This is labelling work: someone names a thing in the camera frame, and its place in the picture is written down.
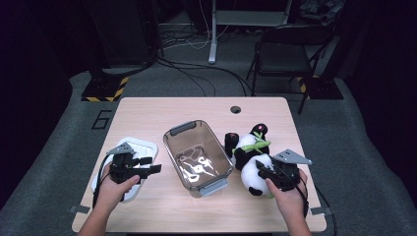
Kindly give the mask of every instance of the human arm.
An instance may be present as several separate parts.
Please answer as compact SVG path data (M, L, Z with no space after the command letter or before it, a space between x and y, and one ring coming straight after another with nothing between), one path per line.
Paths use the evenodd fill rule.
M107 176L109 171L110 163L103 170L97 203L78 235L104 235L111 211L119 204L122 196L140 181L139 175L135 175L121 184L116 184Z
M307 189L304 183L307 183L307 175L302 170L300 170L300 178L304 182L300 181L298 188L304 196L306 196ZM266 179L266 181L270 192L275 196L276 205L284 217L289 234L291 236L311 235L309 226L304 217L304 200L300 193L296 189L282 192L276 188L270 179Z

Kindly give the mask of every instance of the yellow black hazard tape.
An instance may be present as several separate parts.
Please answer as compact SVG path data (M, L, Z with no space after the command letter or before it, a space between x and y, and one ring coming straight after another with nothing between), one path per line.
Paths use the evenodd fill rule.
M306 92L306 84L304 83L304 80L302 77L297 77L298 86L300 86L301 92Z
M113 96L97 97L97 96L83 96L82 101L117 101L123 93L129 78L124 78L120 82L119 88L116 90Z

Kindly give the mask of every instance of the small black object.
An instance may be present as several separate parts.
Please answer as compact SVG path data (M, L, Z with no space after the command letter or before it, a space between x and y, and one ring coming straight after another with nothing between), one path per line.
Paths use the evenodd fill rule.
M260 170L258 175L263 178L269 178L273 184L281 191L289 191L300 183L299 169L296 164L283 163L271 159L273 170L266 168L263 163L256 161L257 168Z
M233 156L233 149L236 148L239 143L239 135L236 133L227 133L224 136L224 151L227 156L231 158Z
M113 156L113 163L110 166L111 179L117 184L120 184L135 175L139 175L141 179L148 179L149 175L160 172L160 164L151 165L150 167L146 168L133 168L138 164L149 163L149 159L147 157L141 159L133 158L133 154L130 152L115 154Z

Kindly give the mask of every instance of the wire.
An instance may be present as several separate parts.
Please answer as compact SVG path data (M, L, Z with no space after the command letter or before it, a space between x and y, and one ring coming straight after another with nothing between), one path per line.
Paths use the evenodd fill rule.
M145 69L147 69L149 67L149 65L144 66L143 68L139 68L139 69L135 69L132 71L128 71L128 72L124 72L124 73L118 73L118 74L108 74L106 73L108 76L110 77L129 77L135 74L140 73L141 71L144 71Z
M188 38L191 38L193 40L198 38L195 33L191 33L191 34L185 35L185 36L175 36L175 34L176 34L175 32L169 32L169 33L171 33L172 36L168 36L167 39L162 42L162 45L163 44L168 44L171 41L177 41L177 40L184 40L185 41Z
M276 167L279 169L279 171L282 174L285 175L285 177L287 177L287 179L291 182L291 184L294 186L294 188L298 191L298 193L300 194L301 198L303 199L304 207L307 207L309 205L309 202L307 200L308 197L309 197L309 191L307 190L307 185L304 182L304 180L300 177L300 175L296 174L296 176L298 177L298 179L300 179L301 181L303 181L303 184L306 187L306 195L305 196L304 196L303 192L300 190L300 188L298 187L298 184L294 183L294 181L291 179L291 177L289 177L287 175L287 173L285 173L281 168L279 168L279 166L276 166Z
M237 74L236 74L236 73L234 73L234 72L228 71L228 70L226 70L226 69L222 69L222 68L219 68L219 67L214 67L214 66L207 66L207 65L192 64L192 63L172 62L172 61L168 61L168 60L166 60L166 59L163 59L163 58L160 58L160 57L157 57L157 56L156 56L156 58L157 58L157 60L161 60L161 61L164 61L164 62L167 62L167 63L173 64L173 65L177 64L177 65L184 65L184 66L193 66L193 67L195 67L195 68L189 68L189 67L185 67L185 68L182 68L182 67L176 67L176 68L179 68L179 69L182 69L182 70L201 70L201 69L209 69L209 70L218 70L218 71L226 72L226 73L228 73L228 74L232 75L234 78L236 78L236 80L238 80L238 82L240 83L240 85L241 85L241 87L242 87L242 90L243 90L243 92L244 92L245 96L247 96L247 94L246 94L245 87L244 87L244 85L243 85L243 84L245 84L245 85L246 85L246 87L247 87L248 89L251 89L251 87L248 85L248 83L247 83L246 81L244 81L244 80L243 80L243 79L242 79L239 75L237 75Z
M109 155L107 155L107 156L104 157L104 159L101 161L100 168L98 169L97 181L96 181L96 184L95 184L95 189L94 189L94 193L93 193L93 197L92 197L92 208L94 208L95 207L95 204L97 203L98 193L100 192L100 185L101 185L101 182L102 182L102 180L101 180L101 171L102 171L102 169L104 167L104 163L106 162L108 156Z
M166 62L166 63L168 63L169 65L166 65L166 64L163 64L163 63L161 63L160 61L158 61L157 59L155 60L155 62L156 63L158 63L159 65L162 65L162 66L166 66L166 67L169 67L169 68L173 68L173 69L176 69L177 71L179 71L179 72L181 72L181 73L183 73L184 75L186 75L194 84L196 84L201 90L202 90L202 92L203 92L203 95L204 96L207 96L206 95L206 92L205 92L205 90L203 89L203 87L199 84L199 83L197 83L196 82L196 80L194 80L193 79L193 77L195 77L195 78L199 78L199 79L202 79L202 80L205 80L205 81L207 81L207 82L209 82L210 84L211 84L211 87L213 88L213 92L214 92L214 95L213 96L215 96L215 87L214 87L214 85L212 84L212 82L210 82L209 80L207 80L207 79L204 79L204 78L202 78L202 77L197 77L197 76L194 76L194 75L191 75L191 74L189 74L189 73L187 73L187 72L184 72L181 68L178 68L178 67L176 67L175 65L173 65L173 63L172 62L170 62L170 61L168 61L168 60L162 60L162 61L164 61L164 62Z
M205 47L209 43L209 24L208 24L208 21L206 20L205 13L203 11L202 0L199 0L199 4L200 4L200 11L202 11L203 19L205 20L205 24L206 24L206 28L207 28L207 34L208 34L208 39L206 40L205 44L203 46L201 46L201 47L195 47L193 45L193 43L191 43L190 41L186 40L195 49L202 49L203 47Z
M167 38L172 34L172 37L175 35L175 33L176 32L181 32L181 33L184 33L184 32L186 32L186 29L188 28L188 27L190 27L190 30L191 30L191 35L195 35L196 33L195 32L193 32L193 25L192 24L190 24L190 25L186 25L183 29L180 29L180 30L173 30L173 29L171 29L171 30L163 30L163 31L161 31L160 33L161 34L168 34L168 36L167 36Z
M193 42L192 44L203 44L203 43L206 44L205 42ZM182 44L175 44L175 45L167 46L167 47L164 47L163 49L169 49L169 48L177 47L177 46L188 46L188 45L190 45L190 42L189 41L188 41L188 43L182 43Z
M233 10L235 9L236 9L236 0L234 0L234 3L233 3ZM227 28L229 28L229 25L227 25L226 28L224 28L224 30L215 39L218 40L226 32Z
M101 182L100 182L100 186L101 186L101 184L103 183L103 181L105 180L105 178L107 178L107 176L109 176L110 174L111 174L111 172L113 172L113 170L111 170L110 172L108 172L102 179L101 179Z
M316 188L317 192L320 194L320 196L322 197L323 201L325 201L326 205L328 206L328 208L330 209L331 212L331 218L333 220L333 235L337 235L337 223L336 223L336 217L334 216L333 210L331 210L330 204L328 203L328 200L325 198L325 196L323 195L322 191L320 191L320 189L314 185L314 187Z

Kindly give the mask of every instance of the metal bracket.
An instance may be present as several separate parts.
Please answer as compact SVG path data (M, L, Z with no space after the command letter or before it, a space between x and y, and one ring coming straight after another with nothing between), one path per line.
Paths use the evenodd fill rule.
M307 159L306 157L296 153L295 151L291 149L282 151L276 154L273 158L281 162L289 163L289 164L307 164L307 165L313 164L313 161L311 159Z
M120 153L135 153L135 151L132 149L132 147L127 143L123 143L118 147L115 147L114 149L107 152L108 155L110 154L120 154Z
M316 215L316 214L323 214L323 215L330 215L332 214L331 209L330 208L323 208L323 207L315 207L315 208L310 208L310 213L312 215Z
M68 209L68 212L87 214L87 213L89 213L89 207L81 206L81 205L73 205Z

